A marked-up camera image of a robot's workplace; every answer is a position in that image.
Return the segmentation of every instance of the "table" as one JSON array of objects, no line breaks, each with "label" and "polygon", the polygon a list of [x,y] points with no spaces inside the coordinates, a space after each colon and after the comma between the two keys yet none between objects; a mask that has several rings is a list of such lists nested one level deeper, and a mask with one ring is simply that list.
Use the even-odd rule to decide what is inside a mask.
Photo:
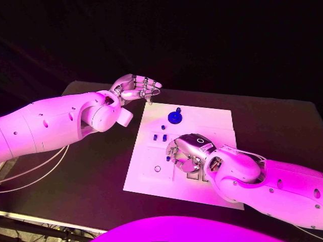
[{"label": "table", "polygon": [[[64,95],[110,87],[110,84],[76,81]],[[155,101],[231,110],[240,149],[323,172],[323,122],[313,103],[168,89]],[[135,114],[129,127],[114,124],[104,133],[91,134],[74,143],[51,175],[28,188],[0,195],[0,211],[103,230],[148,217],[192,216],[231,223],[283,240],[319,241],[250,206],[241,211],[123,191],[145,100],[133,101],[126,108]],[[41,164],[54,154],[55,151],[21,157],[9,176]],[[57,161],[6,183],[6,189],[32,182]],[[313,232],[323,236],[323,231]]]}]

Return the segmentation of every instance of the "black curtain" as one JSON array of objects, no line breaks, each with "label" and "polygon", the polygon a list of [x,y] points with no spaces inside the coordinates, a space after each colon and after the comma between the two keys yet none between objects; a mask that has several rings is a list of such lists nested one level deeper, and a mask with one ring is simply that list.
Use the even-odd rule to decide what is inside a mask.
[{"label": "black curtain", "polygon": [[0,0],[0,115],[126,73],[323,116],[323,3]]}]

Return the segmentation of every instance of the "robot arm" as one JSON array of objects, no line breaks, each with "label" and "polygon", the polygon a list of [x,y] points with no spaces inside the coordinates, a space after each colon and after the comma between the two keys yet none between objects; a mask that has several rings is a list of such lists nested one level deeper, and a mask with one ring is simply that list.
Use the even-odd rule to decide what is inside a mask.
[{"label": "robot arm", "polygon": [[[178,158],[179,151],[187,161]],[[323,173],[262,156],[254,161],[246,153],[228,146],[217,149],[200,134],[182,135],[168,147],[182,171],[195,173],[204,165],[207,178],[227,201],[246,203],[300,227],[323,230]]]},{"label": "robot arm", "polygon": [[90,92],[31,103],[0,117],[0,162],[63,148],[114,123],[127,126],[133,114],[122,106],[161,93],[162,84],[138,75],[123,76],[110,91]]}]

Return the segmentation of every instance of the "white panel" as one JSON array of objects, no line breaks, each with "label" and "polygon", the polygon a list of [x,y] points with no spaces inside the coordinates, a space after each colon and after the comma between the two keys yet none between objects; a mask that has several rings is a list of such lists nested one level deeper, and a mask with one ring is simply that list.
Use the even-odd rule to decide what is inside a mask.
[{"label": "white panel", "polygon": [[[182,109],[184,120],[174,125],[168,115],[178,107]],[[202,171],[188,178],[188,174],[166,160],[169,142],[191,133],[204,135],[218,147],[224,144],[237,147],[231,111],[162,103],[146,104],[125,190],[244,210],[243,203],[230,203],[218,196]],[[178,158],[182,160],[187,156],[181,154]]]}]

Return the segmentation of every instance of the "blue knob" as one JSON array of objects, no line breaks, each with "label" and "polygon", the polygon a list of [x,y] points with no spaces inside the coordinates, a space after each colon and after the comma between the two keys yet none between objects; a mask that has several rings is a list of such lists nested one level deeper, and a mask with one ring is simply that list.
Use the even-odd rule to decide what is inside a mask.
[{"label": "blue knob", "polygon": [[168,120],[172,124],[179,124],[182,122],[182,109],[178,107],[175,112],[169,113]]}]

